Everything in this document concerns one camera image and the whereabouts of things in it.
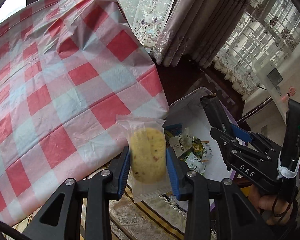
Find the person right hand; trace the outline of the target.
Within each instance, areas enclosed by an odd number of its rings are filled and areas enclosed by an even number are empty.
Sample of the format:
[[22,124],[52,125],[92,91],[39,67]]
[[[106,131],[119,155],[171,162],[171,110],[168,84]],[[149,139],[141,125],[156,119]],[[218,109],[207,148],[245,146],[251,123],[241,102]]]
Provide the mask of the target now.
[[268,225],[283,225],[296,221],[293,215],[294,204],[289,206],[288,202],[277,198],[277,196],[261,196],[258,187],[254,184],[251,185],[248,199],[258,213],[261,210],[270,212],[270,216],[266,219]]

